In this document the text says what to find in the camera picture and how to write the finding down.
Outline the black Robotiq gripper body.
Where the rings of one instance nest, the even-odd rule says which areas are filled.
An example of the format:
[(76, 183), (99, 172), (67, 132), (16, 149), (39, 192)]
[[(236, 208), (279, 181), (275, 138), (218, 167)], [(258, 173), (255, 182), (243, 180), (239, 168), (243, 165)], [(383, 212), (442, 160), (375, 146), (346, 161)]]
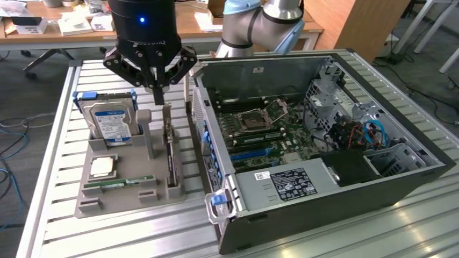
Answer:
[(132, 60), (127, 51), (139, 47), (148, 64), (158, 68), (158, 45), (180, 49), (176, 28), (175, 1), (109, 1), (116, 26), (116, 47)]

